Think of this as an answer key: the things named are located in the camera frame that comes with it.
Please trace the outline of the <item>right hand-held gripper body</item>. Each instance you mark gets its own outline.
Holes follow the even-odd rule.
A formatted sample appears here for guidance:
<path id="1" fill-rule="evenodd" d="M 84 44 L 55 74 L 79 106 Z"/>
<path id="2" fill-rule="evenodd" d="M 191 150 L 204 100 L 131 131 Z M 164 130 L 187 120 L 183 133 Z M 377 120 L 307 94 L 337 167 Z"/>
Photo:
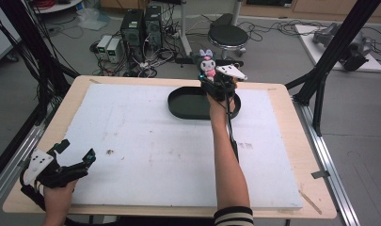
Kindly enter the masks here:
<path id="1" fill-rule="evenodd" d="M 247 80 L 247 76 L 234 65 L 217 66 L 214 81 L 210 80 L 210 87 L 203 89 L 218 102 L 233 97 L 236 83 Z"/>

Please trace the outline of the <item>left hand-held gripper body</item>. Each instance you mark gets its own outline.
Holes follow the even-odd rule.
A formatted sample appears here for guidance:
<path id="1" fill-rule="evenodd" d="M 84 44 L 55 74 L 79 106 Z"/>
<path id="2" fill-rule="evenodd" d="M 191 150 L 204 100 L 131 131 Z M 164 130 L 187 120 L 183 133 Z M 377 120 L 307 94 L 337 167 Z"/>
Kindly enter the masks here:
<path id="1" fill-rule="evenodd" d="M 50 188 L 64 187 L 68 183 L 88 175 L 89 153 L 82 161 L 71 166 L 60 166 L 56 161 L 56 151 L 44 152 L 36 149 L 24 165 L 21 182 L 29 186 L 31 182 L 39 182 Z"/>

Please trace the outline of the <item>black and pink plush toy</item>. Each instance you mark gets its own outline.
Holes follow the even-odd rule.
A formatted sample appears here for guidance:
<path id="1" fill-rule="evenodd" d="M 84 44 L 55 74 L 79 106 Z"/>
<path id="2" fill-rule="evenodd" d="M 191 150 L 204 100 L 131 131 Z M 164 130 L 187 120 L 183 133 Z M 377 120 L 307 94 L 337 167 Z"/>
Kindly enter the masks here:
<path id="1" fill-rule="evenodd" d="M 211 81 L 214 81 L 216 64 L 214 61 L 214 54 L 210 49 L 199 50 L 199 58 L 197 59 L 196 65 L 198 66 L 198 70 L 201 75 Z"/>

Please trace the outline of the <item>black oval tiered tray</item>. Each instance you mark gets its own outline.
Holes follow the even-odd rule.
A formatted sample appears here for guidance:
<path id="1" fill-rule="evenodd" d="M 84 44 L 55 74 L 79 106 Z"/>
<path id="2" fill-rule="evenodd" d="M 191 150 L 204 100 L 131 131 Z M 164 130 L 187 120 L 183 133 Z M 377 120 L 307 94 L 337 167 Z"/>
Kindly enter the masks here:
<path id="1" fill-rule="evenodd" d="M 181 87 L 173 90 L 168 95 L 168 109 L 172 115 L 185 120 L 208 120 L 210 119 L 210 104 L 207 99 L 210 95 L 218 102 L 223 102 L 226 97 L 234 101 L 235 108 L 231 113 L 234 119 L 241 109 L 241 99 L 234 90 L 207 92 L 201 87 Z"/>

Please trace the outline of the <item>person's left hand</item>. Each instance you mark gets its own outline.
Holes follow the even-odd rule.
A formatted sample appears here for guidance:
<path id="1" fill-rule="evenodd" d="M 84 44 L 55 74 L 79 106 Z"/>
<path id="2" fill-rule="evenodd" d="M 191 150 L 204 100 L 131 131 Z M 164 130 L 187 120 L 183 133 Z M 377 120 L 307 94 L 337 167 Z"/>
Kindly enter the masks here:
<path id="1" fill-rule="evenodd" d="M 64 187 L 45 187 L 43 195 L 45 200 L 46 215 L 48 217 L 67 216 L 71 208 L 72 194 L 75 189 L 77 181 L 67 183 Z"/>

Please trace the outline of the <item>person's right hand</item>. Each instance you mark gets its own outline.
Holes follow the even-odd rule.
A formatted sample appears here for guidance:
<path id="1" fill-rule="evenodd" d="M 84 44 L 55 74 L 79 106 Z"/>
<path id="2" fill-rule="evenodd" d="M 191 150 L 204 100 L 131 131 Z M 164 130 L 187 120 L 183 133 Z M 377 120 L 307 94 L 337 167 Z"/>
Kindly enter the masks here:
<path id="1" fill-rule="evenodd" d="M 227 105 L 224 102 L 218 102 L 211 95 L 207 95 L 210 104 L 210 121 L 212 125 L 223 126 L 227 124 Z"/>

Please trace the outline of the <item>black round stool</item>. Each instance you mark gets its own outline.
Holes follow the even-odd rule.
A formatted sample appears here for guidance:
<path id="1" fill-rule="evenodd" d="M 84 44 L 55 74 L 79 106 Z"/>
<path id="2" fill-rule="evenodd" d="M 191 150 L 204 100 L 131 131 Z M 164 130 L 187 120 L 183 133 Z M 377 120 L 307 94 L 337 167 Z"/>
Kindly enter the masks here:
<path id="1" fill-rule="evenodd" d="M 242 28 L 231 25 L 216 25 L 208 32 L 209 42 L 222 50 L 221 58 L 226 59 L 229 51 L 245 47 L 248 35 Z"/>

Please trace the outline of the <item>black computer tower green label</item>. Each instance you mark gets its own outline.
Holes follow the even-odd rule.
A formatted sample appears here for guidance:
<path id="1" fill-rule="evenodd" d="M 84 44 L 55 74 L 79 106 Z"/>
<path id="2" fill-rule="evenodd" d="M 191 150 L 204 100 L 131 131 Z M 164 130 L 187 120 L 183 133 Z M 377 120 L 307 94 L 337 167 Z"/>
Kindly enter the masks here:
<path id="1" fill-rule="evenodd" d="M 145 39 L 144 14 L 142 9 L 128 9 L 120 26 L 125 52 L 132 62 L 142 62 L 142 46 Z"/>

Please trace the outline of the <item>white power supply unit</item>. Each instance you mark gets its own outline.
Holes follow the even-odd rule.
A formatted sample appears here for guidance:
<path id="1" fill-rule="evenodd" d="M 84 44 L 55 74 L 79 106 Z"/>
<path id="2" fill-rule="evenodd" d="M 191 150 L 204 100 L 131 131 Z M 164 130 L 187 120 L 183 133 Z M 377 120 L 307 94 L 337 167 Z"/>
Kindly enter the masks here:
<path id="1" fill-rule="evenodd" d="M 113 38 L 107 47 L 107 54 L 111 63 L 118 63 L 121 60 L 120 40 Z"/>
<path id="2" fill-rule="evenodd" d="M 111 35 L 104 35 L 96 46 L 98 54 L 99 54 L 99 58 L 102 60 L 108 59 L 107 47 L 111 39 L 112 39 Z"/>

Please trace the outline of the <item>wooden cabinet with drawers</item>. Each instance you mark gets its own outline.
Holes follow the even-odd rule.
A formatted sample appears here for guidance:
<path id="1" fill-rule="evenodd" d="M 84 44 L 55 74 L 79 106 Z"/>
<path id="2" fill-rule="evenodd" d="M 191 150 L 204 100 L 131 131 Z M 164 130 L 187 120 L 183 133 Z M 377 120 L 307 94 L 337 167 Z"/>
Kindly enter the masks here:
<path id="1" fill-rule="evenodd" d="M 240 14 L 268 18 L 343 21 L 357 0 L 293 0 L 289 7 L 243 3 Z"/>

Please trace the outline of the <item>clear plastic bag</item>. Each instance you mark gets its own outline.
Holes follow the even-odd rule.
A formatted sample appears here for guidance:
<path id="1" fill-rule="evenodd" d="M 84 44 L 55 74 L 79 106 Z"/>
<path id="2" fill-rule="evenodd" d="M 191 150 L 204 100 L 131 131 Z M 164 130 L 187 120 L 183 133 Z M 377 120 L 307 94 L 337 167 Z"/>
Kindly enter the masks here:
<path id="1" fill-rule="evenodd" d="M 84 29 L 98 31 L 107 26 L 110 18 L 96 8 L 82 8 L 77 11 L 78 25 Z"/>

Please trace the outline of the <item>striped sleeve cuff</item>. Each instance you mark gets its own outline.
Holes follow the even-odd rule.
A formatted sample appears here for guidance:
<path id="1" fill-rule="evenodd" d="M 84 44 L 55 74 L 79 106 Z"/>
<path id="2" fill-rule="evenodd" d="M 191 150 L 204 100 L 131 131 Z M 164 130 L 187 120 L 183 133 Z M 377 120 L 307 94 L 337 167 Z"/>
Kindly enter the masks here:
<path id="1" fill-rule="evenodd" d="M 245 206 L 230 206 L 214 213 L 214 226 L 254 226 L 253 211 Z"/>

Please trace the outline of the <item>white round table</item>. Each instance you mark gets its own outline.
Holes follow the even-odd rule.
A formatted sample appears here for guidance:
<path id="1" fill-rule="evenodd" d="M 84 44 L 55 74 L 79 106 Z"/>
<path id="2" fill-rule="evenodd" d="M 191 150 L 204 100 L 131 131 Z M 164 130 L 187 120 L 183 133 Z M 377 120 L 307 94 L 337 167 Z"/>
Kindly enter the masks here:
<path id="1" fill-rule="evenodd" d="M 53 6 L 49 8 L 34 8 L 34 10 L 40 14 L 52 13 L 52 12 L 57 12 L 64 9 L 76 7 L 78 4 L 81 4 L 82 2 L 83 0 L 70 0 L 69 4 L 54 4 Z"/>

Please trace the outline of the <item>aluminium rail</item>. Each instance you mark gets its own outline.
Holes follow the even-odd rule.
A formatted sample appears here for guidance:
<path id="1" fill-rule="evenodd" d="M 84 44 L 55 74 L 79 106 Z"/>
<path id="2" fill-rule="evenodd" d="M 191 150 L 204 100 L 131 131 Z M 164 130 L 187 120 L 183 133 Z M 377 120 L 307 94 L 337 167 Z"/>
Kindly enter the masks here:
<path id="1" fill-rule="evenodd" d="M 335 210 L 341 219 L 343 226 L 361 226 L 354 207 L 342 184 L 341 177 L 336 169 L 329 149 L 322 136 L 319 136 L 312 125 L 313 114 L 308 105 L 301 105 L 293 101 L 295 110 L 301 120 L 304 130 L 311 142 L 310 146 L 314 152 L 320 170 L 327 170 L 330 176 L 321 178 L 325 180 L 328 192 L 334 202 Z"/>
<path id="2" fill-rule="evenodd" d="M 45 125 L 34 125 L 27 132 L 19 136 L 19 140 L 12 147 L 13 155 L 0 173 L 0 201 L 12 188 L 21 172 L 20 164 L 37 146 L 45 130 Z"/>

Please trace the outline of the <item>black metal frame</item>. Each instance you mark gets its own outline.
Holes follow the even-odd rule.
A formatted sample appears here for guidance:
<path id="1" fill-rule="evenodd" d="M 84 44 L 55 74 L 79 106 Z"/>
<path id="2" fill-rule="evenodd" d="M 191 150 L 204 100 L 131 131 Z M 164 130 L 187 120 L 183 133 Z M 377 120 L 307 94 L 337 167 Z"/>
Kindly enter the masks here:
<path id="1" fill-rule="evenodd" d="M 310 72 L 285 85 L 286 89 L 302 85 L 301 90 L 294 95 L 294 100 L 301 105 L 309 105 L 312 95 L 316 95 L 311 124 L 319 137 L 322 135 L 321 118 L 325 81 L 341 55 L 345 53 L 346 48 L 357 36 L 362 26 L 368 22 L 380 4 L 381 0 L 357 0 L 317 64 Z"/>
<path id="2" fill-rule="evenodd" d="M 56 54 L 58 51 L 50 40 L 45 28 L 37 23 L 33 10 L 22 0 L 0 0 L 0 9 L 7 16 L 17 31 L 21 42 L 10 34 L 0 20 L 0 30 L 12 44 L 13 49 L 21 56 L 26 68 L 38 82 L 36 98 L 39 103 L 26 119 L 19 132 L 0 155 L 0 178 L 12 156 L 17 153 L 19 145 L 24 141 L 34 125 L 47 117 L 49 105 L 57 107 L 68 93 L 70 84 L 66 76 L 79 76 L 71 66 L 62 64 Z"/>

